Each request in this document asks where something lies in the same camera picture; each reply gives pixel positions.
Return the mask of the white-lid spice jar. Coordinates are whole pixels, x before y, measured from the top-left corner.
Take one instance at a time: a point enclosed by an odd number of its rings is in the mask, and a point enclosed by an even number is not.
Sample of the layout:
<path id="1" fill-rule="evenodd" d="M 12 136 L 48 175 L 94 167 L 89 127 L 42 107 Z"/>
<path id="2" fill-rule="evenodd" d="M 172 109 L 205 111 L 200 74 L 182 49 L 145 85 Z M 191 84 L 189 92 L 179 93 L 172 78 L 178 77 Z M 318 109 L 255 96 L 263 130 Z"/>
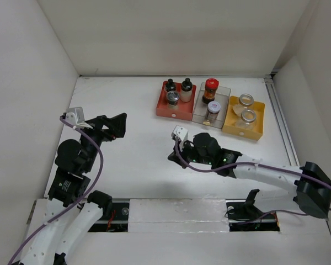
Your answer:
<path id="1" fill-rule="evenodd" d="M 217 101 L 211 101 L 207 105 L 207 112 L 206 112 L 206 117 L 208 120 L 216 120 L 219 112 L 221 110 L 221 105 Z"/>

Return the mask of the black-cap bottle orange label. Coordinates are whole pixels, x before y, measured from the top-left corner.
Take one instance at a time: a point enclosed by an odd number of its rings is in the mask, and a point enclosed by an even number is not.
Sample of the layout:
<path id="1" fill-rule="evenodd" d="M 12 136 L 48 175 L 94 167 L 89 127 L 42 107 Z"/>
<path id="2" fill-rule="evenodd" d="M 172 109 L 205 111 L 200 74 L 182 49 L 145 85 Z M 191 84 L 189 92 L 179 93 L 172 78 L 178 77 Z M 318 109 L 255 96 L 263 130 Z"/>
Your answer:
<path id="1" fill-rule="evenodd" d="M 174 81 L 171 78 L 168 79 L 167 82 L 165 83 L 164 90 L 166 93 L 177 90 L 176 84 L 174 83 Z"/>

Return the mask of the glass jar steel rim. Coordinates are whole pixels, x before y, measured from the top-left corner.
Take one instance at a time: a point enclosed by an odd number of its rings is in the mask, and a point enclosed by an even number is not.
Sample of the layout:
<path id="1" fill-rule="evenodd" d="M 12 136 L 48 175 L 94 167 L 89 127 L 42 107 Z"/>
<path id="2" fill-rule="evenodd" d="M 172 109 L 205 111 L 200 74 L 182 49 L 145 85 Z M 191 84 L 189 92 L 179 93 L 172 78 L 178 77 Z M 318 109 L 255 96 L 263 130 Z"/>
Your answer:
<path id="1" fill-rule="evenodd" d="M 245 109 L 241 112 L 239 118 L 235 122 L 235 127 L 253 130 L 257 123 L 257 115 L 253 110 Z"/>

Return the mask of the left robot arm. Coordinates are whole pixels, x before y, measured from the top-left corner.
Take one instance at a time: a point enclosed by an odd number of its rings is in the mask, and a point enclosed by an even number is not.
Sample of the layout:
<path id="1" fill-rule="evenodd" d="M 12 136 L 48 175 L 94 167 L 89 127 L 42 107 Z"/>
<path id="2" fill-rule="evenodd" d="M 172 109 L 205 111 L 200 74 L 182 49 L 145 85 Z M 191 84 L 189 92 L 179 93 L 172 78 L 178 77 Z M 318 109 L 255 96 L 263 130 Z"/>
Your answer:
<path id="1" fill-rule="evenodd" d="M 85 120 L 81 108 L 70 109 L 60 121 L 80 134 L 57 149 L 57 170 L 48 192 L 45 217 L 41 226 L 27 239 L 32 244 L 17 264 L 68 264 L 73 252 L 99 219 L 112 218 L 113 199 L 94 190 L 95 181 L 87 177 L 96 157 L 104 157 L 104 142 L 124 137 L 126 113 L 112 118 L 105 115 Z"/>

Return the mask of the red-lid chili sauce jar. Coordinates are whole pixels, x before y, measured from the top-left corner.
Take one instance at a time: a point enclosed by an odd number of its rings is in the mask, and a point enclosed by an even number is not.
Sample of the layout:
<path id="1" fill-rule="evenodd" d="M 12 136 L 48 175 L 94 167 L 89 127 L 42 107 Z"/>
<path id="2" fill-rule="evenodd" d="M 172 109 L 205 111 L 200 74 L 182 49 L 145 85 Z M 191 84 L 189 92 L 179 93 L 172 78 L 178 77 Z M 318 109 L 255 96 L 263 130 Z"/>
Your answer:
<path id="1" fill-rule="evenodd" d="M 208 78 L 205 82 L 205 90 L 202 101 L 206 104 L 215 100 L 215 94 L 219 87 L 219 81 L 215 78 Z"/>

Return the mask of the glass jar with sesame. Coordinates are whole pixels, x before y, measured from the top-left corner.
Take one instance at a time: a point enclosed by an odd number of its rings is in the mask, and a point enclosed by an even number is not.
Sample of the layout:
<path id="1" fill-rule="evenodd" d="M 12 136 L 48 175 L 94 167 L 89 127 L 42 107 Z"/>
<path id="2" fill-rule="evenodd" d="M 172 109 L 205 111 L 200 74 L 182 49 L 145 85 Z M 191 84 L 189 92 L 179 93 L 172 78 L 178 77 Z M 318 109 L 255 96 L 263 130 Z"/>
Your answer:
<path id="1" fill-rule="evenodd" d="M 238 102 L 233 106 L 233 112 L 235 115 L 240 116 L 242 111 L 249 109 L 254 103 L 254 98 L 250 94 L 241 94 L 238 97 Z"/>

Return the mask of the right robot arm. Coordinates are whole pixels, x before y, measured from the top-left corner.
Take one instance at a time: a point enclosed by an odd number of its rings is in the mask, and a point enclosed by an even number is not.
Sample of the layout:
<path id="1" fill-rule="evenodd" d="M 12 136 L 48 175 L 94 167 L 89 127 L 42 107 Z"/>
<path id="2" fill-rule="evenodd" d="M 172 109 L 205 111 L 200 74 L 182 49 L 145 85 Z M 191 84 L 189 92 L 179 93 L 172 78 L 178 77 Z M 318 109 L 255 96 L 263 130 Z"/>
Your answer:
<path id="1" fill-rule="evenodd" d="M 249 179 L 278 187 L 286 191 L 285 196 L 274 196 L 278 203 L 296 204 L 306 215 L 326 219 L 331 205 L 331 180 L 313 162 L 303 166 L 284 167 L 265 164 L 238 151 L 222 148 L 208 133 L 200 133 L 189 141 L 186 135 L 177 132 L 173 156 L 183 168 L 191 163 L 209 165 L 209 173 L 223 177 Z"/>

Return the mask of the small black-cap cruet bottle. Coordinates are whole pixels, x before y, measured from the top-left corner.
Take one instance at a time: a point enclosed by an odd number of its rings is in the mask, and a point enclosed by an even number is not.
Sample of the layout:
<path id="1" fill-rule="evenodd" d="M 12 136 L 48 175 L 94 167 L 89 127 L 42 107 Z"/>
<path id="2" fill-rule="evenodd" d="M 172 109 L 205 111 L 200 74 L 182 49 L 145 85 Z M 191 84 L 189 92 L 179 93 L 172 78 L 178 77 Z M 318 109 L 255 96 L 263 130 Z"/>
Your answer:
<path id="1" fill-rule="evenodd" d="M 192 93 L 193 83 L 191 82 L 190 78 L 186 78 L 181 83 L 180 100 L 186 103 L 189 102 L 191 100 Z"/>

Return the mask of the black-top grinder with grains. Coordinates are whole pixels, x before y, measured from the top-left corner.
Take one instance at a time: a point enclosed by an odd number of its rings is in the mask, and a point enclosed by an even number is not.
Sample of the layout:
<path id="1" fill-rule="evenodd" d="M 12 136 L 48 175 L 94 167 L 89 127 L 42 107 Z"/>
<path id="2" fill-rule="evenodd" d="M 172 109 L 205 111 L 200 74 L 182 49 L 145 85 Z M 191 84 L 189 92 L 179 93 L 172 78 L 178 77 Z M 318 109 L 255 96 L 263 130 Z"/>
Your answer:
<path id="1" fill-rule="evenodd" d="M 166 100 L 167 100 L 168 108 L 177 109 L 179 99 L 180 99 L 180 95 L 177 91 L 169 91 L 166 94 Z"/>

